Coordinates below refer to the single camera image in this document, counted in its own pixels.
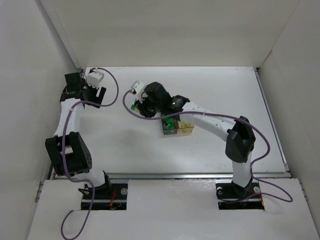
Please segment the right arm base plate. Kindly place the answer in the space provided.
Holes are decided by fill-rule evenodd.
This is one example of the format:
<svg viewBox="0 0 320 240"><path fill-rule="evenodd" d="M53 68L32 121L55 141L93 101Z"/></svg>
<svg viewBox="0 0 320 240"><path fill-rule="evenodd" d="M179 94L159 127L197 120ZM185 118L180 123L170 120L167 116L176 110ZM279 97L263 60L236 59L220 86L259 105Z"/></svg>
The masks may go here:
<svg viewBox="0 0 320 240"><path fill-rule="evenodd" d="M219 210L264 210L264 202L258 182L252 182L246 189L232 182L216 184Z"/></svg>

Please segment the light green square lego brick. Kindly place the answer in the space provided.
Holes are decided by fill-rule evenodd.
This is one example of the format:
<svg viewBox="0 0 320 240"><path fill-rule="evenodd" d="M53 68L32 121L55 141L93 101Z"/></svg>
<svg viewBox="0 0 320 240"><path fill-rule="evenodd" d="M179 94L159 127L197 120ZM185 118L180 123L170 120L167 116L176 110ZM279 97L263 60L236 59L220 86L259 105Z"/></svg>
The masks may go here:
<svg viewBox="0 0 320 240"><path fill-rule="evenodd" d="M179 128L180 129L189 129L190 128L190 124L186 123L186 122L180 122Z"/></svg>

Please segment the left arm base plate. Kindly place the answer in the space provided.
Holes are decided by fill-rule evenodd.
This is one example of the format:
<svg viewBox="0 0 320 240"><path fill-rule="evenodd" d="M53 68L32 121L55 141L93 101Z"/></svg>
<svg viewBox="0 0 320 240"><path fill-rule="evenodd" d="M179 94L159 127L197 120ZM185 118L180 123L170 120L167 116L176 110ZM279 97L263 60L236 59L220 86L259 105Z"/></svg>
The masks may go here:
<svg viewBox="0 0 320 240"><path fill-rule="evenodd" d="M82 194L81 210L89 210L92 201L92 188L87 184L78 191ZM128 182L112 182L95 188L93 211L124 211L127 209Z"/></svg>

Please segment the dark green lego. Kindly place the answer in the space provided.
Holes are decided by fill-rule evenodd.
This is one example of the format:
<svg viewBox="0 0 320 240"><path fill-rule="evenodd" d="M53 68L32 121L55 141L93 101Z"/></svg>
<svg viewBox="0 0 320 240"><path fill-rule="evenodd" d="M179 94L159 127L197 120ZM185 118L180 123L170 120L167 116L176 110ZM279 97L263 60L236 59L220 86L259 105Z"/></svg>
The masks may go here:
<svg viewBox="0 0 320 240"><path fill-rule="evenodd" d="M132 104L131 107L130 107L130 109L131 109L132 111L136 111L136 110L137 110L137 107L136 107L134 104Z"/></svg>

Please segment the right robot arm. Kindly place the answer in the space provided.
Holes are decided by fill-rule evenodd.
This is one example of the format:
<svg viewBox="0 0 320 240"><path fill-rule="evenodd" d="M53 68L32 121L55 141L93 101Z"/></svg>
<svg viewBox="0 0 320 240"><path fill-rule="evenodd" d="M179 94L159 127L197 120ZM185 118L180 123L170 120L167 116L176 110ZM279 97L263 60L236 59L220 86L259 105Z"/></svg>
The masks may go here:
<svg viewBox="0 0 320 240"><path fill-rule="evenodd" d="M180 122L193 124L222 139L225 142L225 154L232 161L231 186L238 198L249 193L252 183L250 163L256 137L248 125L227 121L220 116L209 116L204 108L188 98L170 96L158 82L144 84L136 81L131 89L135 96L134 105L142 116L153 118L157 113L179 113L175 118Z"/></svg>

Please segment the dark green 2x4 lego brick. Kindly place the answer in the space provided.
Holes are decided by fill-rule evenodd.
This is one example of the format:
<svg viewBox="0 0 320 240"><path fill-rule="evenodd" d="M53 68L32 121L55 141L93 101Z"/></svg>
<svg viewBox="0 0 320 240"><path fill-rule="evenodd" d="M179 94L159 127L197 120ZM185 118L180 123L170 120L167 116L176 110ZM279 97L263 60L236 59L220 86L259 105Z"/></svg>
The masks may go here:
<svg viewBox="0 0 320 240"><path fill-rule="evenodd" d="M163 130L172 130L176 128L175 120L172 118L164 118L162 123Z"/></svg>

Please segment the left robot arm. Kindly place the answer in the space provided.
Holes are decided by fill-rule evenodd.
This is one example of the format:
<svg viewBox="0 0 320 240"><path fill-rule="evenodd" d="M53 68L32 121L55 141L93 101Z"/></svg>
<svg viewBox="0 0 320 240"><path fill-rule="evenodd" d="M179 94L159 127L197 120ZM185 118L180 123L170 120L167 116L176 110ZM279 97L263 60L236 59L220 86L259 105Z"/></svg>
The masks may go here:
<svg viewBox="0 0 320 240"><path fill-rule="evenodd" d="M63 130L70 109L81 101L73 108L65 132L66 166L69 175L73 177L77 174L87 174L92 168L90 151L79 133L80 118L87 105L85 101L101 104L107 89L100 87L104 74L98 70L93 70L86 77L79 72L65 74L64 77L66 86L60 96L61 113L58 127L53 137L45 140L45 148L56 175L64 177Z"/></svg>

